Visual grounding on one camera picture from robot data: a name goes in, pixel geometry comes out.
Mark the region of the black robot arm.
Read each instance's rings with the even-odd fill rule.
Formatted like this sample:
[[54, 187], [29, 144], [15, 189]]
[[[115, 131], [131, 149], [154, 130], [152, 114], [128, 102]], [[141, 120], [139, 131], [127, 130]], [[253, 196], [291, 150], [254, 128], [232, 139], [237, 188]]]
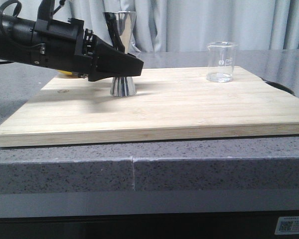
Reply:
[[95, 82], [141, 75], [143, 61], [104, 42], [84, 22], [32, 21], [0, 11], [0, 60], [73, 72]]

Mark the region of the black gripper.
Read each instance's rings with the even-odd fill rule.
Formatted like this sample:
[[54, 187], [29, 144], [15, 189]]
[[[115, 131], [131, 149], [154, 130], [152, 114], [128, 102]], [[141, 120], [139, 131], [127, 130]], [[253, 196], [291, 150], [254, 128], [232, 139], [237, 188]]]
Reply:
[[74, 72], [90, 82], [141, 75], [144, 62], [129, 53], [136, 12], [104, 12], [104, 17], [112, 46], [85, 29], [83, 20], [37, 18], [32, 40], [45, 45], [43, 66]]

